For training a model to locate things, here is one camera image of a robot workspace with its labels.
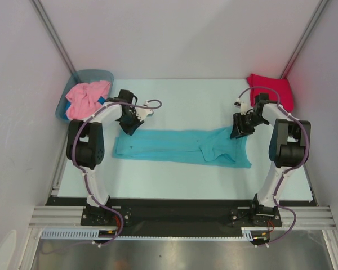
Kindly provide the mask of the teal t-shirt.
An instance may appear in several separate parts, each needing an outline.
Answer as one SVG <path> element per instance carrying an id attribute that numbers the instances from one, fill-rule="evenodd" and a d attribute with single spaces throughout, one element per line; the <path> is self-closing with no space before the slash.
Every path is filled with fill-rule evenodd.
<path id="1" fill-rule="evenodd" d="M 115 138 L 112 157 L 249 169 L 246 138 L 231 139 L 232 127 L 213 130 L 141 129 Z"/>

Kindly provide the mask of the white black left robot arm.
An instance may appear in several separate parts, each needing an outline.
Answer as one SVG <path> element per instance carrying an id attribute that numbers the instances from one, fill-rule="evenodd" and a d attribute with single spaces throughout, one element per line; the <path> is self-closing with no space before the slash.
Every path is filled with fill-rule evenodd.
<path id="1" fill-rule="evenodd" d="M 81 171 L 87 192 L 82 226 L 106 226 L 111 221 L 120 224 L 118 214 L 110 208 L 109 192 L 97 176 L 96 168 L 105 155 L 104 128 L 117 122 L 131 136 L 153 113 L 148 102 L 137 105 L 136 101 L 131 91 L 122 89 L 119 96 L 107 98 L 88 117 L 69 123 L 66 156 Z"/>

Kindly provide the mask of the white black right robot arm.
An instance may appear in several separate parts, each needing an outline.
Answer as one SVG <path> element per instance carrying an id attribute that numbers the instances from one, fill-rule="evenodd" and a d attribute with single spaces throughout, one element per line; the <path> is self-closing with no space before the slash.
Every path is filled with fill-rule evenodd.
<path id="1" fill-rule="evenodd" d="M 268 149 L 271 165 L 265 182 L 247 209 L 230 211 L 232 226 L 279 227 L 279 198 L 293 171 L 308 159 L 311 123 L 292 116 L 278 101 L 270 100 L 267 93 L 255 97 L 253 108 L 241 100 L 236 100 L 235 105 L 240 111 L 233 115 L 232 139 L 252 135 L 260 124 L 271 125 L 273 131 Z"/>

